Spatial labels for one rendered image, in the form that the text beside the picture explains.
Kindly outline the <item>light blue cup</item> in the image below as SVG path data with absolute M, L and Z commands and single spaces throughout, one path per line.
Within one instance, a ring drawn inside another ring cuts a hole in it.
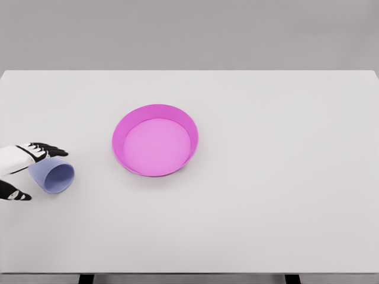
M 36 184 L 49 194 L 63 192 L 75 177 L 74 167 L 58 157 L 44 159 L 27 170 Z

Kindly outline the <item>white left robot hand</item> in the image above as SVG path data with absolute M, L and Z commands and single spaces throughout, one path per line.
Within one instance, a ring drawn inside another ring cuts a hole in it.
M 0 199 L 7 201 L 30 201 L 32 197 L 2 180 L 7 175 L 18 173 L 37 162 L 52 158 L 66 157 L 68 152 L 46 143 L 33 142 L 0 148 Z

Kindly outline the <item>pink round plate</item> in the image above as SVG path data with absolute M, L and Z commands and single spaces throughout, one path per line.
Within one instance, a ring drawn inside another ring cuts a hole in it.
M 125 115 L 112 136 L 115 158 L 142 176 L 161 177 L 184 167 L 195 154 L 199 133 L 183 110 L 165 104 L 141 106 Z

